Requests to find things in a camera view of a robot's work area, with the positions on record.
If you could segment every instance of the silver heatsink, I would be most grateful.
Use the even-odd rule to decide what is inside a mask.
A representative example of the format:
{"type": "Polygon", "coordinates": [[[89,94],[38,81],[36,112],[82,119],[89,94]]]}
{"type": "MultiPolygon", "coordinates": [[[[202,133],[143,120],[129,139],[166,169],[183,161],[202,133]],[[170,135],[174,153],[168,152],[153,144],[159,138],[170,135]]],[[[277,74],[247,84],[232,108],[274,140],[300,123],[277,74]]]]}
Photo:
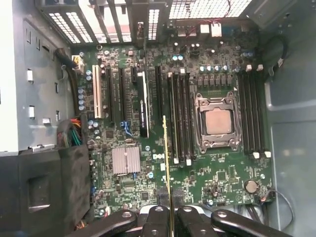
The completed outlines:
{"type": "Polygon", "coordinates": [[[113,174],[140,172],[139,147],[112,149],[113,174]]]}

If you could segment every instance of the screw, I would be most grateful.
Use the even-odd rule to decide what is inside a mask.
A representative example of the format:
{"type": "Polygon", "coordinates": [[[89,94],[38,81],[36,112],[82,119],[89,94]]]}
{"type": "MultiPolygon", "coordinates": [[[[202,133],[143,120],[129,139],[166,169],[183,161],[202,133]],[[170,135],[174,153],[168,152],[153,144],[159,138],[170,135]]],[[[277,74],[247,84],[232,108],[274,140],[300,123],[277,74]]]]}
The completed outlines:
{"type": "Polygon", "coordinates": [[[128,218],[128,217],[131,217],[131,216],[132,216],[132,214],[130,214],[130,212],[124,212],[123,215],[122,215],[122,217],[124,217],[124,218],[128,218]]]}
{"type": "Polygon", "coordinates": [[[219,212],[217,213],[217,215],[218,215],[219,217],[222,217],[222,218],[227,217],[227,214],[226,214],[224,211],[219,211],[219,212]]]}

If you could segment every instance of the motherboard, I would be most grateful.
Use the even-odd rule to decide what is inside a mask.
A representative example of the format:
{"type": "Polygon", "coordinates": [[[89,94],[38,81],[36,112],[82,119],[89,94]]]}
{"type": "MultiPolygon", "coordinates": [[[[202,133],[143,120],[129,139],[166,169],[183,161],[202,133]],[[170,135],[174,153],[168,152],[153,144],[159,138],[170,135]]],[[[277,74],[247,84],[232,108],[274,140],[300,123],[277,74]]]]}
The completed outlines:
{"type": "Polygon", "coordinates": [[[262,201],[272,171],[257,44],[255,33],[232,32],[74,52],[96,217],[168,205],[166,169],[175,207],[262,201]]]}

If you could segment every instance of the colored wires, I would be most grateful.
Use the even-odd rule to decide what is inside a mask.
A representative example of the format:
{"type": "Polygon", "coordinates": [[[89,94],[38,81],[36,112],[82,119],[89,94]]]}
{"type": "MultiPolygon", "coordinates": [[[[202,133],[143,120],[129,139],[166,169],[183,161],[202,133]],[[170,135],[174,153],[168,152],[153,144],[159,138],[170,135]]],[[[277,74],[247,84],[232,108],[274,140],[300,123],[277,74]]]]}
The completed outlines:
{"type": "MultiPolygon", "coordinates": [[[[232,8],[231,0],[227,0],[227,4],[228,4],[228,10],[227,10],[227,12],[225,13],[225,15],[224,15],[222,18],[226,18],[226,17],[229,15],[229,13],[231,12],[231,8],[232,8]]],[[[199,24],[201,24],[201,23],[212,23],[212,24],[214,24],[214,23],[217,23],[217,22],[218,22],[219,20],[221,20],[222,18],[217,18],[217,19],[212,19],[212,20],[202,20],[202,21],[198,22],[197,25],[199,25],[199,24]]],[[[188,32],[188,34],[187,34],[187,36],[186,36],[186,39],[190,36],[190,34],[192,34],[192,32],[193,32],[194,30],[196,30],[196,28],[197,28],[197,26],[194,26],[194,27],[188,32]]]]}

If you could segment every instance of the black pcie slot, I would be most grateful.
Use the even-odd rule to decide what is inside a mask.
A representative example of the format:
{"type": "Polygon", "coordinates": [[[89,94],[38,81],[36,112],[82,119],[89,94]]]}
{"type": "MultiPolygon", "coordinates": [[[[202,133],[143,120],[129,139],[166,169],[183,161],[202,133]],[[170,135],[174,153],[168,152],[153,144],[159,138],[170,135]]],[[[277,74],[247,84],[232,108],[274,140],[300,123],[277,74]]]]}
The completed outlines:
{"type": "Polygon", "coordinates": [[[125,101],[125,74],[124,69],[118,69],[118,84],[119,84],[119,103],[120,103],[120,115],[121,121],[126,121],[126,101],[125,101]]]}
{"type": "Polygon", "coordinates": [[[168,100],[169,100],[169,126],[170,126],[170,138],[171,138],[171,157],[174,158],[174,137],[173,137],[173,126],[174,126],[174,120],[173,120],[173,114],[172,114],[172,85],[171,85],[172,77],[168,77],[167,80],[167,86],[168,86],[168,100]]]}
{"type": "Polygon", "coordinates": [[[262,96],[262,91],[264,88],[260,88],[260,85],[263,85],[263,74],[262,73],[257,73],[257,79],[255,81],[255,90],[257,93],[257,103],[258,103],[258,123],[259,123],[259,130],[260,130],[260,140],[261,140],[261,146],[260,146],[260,151],[264,152],[266,150],[265,146],[265,131],[264,131],[264,124],[263,124],[263,110],[262,106],[265,104],[265,98],[262,96]]]}
{"type": "Polygon", "coordinates": [[[256,81],[257,81],[257,72],[251,72],[249,75],[249,87],[250,87],[250,99],[251,99],[251,110],[252,110],[252,117],[253,117],[253,131],[254,131],[254,142],[255,151],[260,151],[261,149],[261,137],[259,127],[259,115],[258,115],[258,95],[256,90],[256,81]]]}
{"type": "Polygon", "coordinates": [[[246,114],[247,114],[247,124],[248,124],[248,134],[249,134],[249,147],[250,153],[255,151],[255,132],[253,124],[253,114],[252,114],[252,103],[251,103],[251,88],[250,88],[250,78],[248,73],[243,74],[244,80],[244,90],[246,98],[246,114]]]}
{"type": "Polygon", "coordinates": [[[180,136],[180,161],[184,162],[186,159],[186,131],[185,131],[185,127],[184,127],[184,109],[183,109],[183,89],[182,89],[182,83],[181,83],[181,78],[179,77],[179,75],[175,75],[175,81],[176,81],[176,100],[177,100],[177,114],[178,114],[178,133],[180,136]]]}
{"type": "Polygon", "coordinates": [[[107,68],[105,71],[106,82],[108,84],[109,90],[109,118],[111,122],[114,122],[114,113],[113,113],[113,105],[114,105],[114,94],[113,94],[113,79],[112,79],[112,72],[111,68],[107,68]]]}
{"type": "Polygon", "coordinates": [[[162,119],[162,88],[161,88],[161,70],[160,66],[155,66],[157,103],[158,103],[158,118],[162,119]]]}
{"type": "Polygon", "coordinates": [[[130,67],[130,78],[132,83],[137,83],[137,70],[136,67],[130,67]]]}
{"type": "Polygon", "coordinates": [[[186,159],[193,158],[193,147],[192,147],[192,128],[191,128],[191,108],[190,108],[190,88],[189,78],[187,74],[182,76],[182,89],[183,89],[183,105],[184,105],[184,125],[186,132],[186,145],[187,145],[187,157],[186,159]]]}
{"type": "Polygon", "coordinates": [[[249,133],[248,133],[248,117],[246,112],[246,95],[245,95],[245,82],[243,74],[240,73],[238,76],[239,80],[239,99],[240,99],[240,114],[241,114],[241,126],[242,126],[242,140],[243,150],[245,154],[249,154],[249,133]]]}

